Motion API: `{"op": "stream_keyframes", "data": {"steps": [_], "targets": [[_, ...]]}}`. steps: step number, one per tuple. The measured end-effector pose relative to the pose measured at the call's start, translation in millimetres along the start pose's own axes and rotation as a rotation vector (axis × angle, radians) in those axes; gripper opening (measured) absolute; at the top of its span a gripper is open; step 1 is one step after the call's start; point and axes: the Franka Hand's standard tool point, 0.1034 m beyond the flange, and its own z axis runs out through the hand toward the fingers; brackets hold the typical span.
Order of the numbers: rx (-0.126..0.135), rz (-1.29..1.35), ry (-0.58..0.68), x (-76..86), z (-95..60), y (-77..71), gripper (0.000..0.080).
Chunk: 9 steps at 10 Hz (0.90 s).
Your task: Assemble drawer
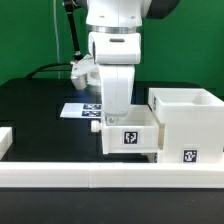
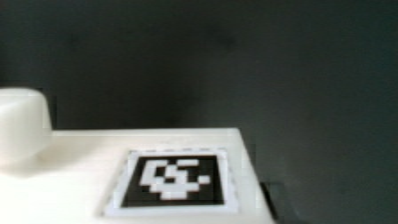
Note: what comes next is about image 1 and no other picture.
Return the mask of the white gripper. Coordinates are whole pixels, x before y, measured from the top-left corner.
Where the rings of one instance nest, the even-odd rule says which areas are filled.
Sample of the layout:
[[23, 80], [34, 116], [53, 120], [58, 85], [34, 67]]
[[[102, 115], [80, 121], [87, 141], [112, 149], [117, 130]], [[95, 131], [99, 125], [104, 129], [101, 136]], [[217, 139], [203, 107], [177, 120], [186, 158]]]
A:
[[133, 65], [100, 65], [102, 110], [108, 126], [117, 124], [116, 117], [127, 114], [131, 102], [135, 67]]

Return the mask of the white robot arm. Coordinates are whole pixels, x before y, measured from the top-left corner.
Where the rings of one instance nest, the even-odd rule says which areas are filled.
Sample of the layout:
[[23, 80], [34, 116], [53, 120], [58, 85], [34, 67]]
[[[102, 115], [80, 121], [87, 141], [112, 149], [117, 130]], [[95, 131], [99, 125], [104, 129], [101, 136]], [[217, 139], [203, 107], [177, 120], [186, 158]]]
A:
[[88, 50], [100, 77], [102, 113], [109, 124], [125, 117], [135, 66], [141, 61], [142, 20], [163, 19], [180, 0], [75, 0], [87, 10]]

